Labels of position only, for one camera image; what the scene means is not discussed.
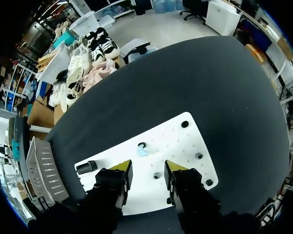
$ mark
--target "white pegboard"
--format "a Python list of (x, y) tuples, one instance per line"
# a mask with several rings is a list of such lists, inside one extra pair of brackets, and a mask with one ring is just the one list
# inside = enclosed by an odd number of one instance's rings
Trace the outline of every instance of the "white pegboard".
[[(188, 122), (188, 127), (181, 125)], [(138, 156), (138, 144), (146, 143), (148, 156)], [(208, 149), (192, 115), (184, 112), (140, 135), (137, 135), (119, 145), (116, 145), (95, 156), (75, 164), (78, 165), (94, 160), (98, 169), (83, 175), (77, 174), (84, 190), (88, 191), (96, 183), (95, 175), (102, 168), (111, 168), (131, 159), (133, 179), (128, 191), (128, 199), (123, 206), (124, 215), (136, 215), (161, 210), (171, 205), (166, 204), (169, 197), (164, 178), (164, 162), (170, 160), (186, 168), (195, 168), (202, 175), (202, 183), (209, 190), (218, 184), (218, 177), (210, 158)], [(159, 179), (153, 175), (160, 173)], [(211, 179), (213, 184), (208, 186), (206, 181)]]

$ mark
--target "gray plastic basket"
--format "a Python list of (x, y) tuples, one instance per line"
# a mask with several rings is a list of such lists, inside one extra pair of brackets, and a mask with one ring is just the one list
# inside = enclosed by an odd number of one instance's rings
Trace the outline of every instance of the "gray plastic basket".
[(43, 196), (52, 204), (69, 197), (55, 165), (49, 142), (33, 137), (26, 165), (37, 197)]

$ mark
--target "black and white sneaker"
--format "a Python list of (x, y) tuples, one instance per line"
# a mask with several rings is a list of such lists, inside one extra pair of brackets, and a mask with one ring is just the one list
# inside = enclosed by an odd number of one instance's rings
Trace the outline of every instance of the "black and white sneaker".
[(97, 28), (94, 33), (96, 34), (96, 39), (99, 40), (100, 38), (110, 38), (106, 30), (102, 27)]
[(98, 41), (96, 41), (95, 39), (92, 41), (90, 45), (90, 54), (92, 59), (92, 66), (95, 66), (105, 61), (104, 52), (101, 49)]
[(102, 50), (105, 54), (105, 57), (107, 59), (114, 59), (120, 54), (121, 50), (117, 46), (117, 44), (114, 41), (112, 41), (112, 39), (111, 40), (109, 40), (109, 39), (110, 39), (110, 37), (108, 37), (108, 38), (101, 37), (98, 40), (98, 43), (99, 43), (100, 47), (102, 48)]
[(93, 40), (97, 39), (97, 34), (94, 33), (94, 32), (90, 32), (85, 36), (85, 39), (87, 39), (87, 41), (88, 41), (87, 47), (90, 48), (91, 43), (93, 42)]

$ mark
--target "teal box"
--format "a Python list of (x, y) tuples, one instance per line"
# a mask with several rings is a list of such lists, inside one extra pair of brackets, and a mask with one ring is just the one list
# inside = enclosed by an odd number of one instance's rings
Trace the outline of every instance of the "teal box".
[(73, 44), (75, 37), (69, 32), (66, 31), (62, 36), (60, 36), (55, 43), (53, 43), (53, 47), (57, 48), (62, 41), (65, 41), (66, 45)]

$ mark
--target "white cabinet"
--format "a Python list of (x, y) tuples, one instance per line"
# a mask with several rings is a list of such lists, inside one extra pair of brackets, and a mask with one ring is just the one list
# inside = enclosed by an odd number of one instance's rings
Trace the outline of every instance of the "white cabinet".
[(233, 6), (226, 3), (210, 1), (206, 25), (222, 36), (233, 36), (240, 17)]

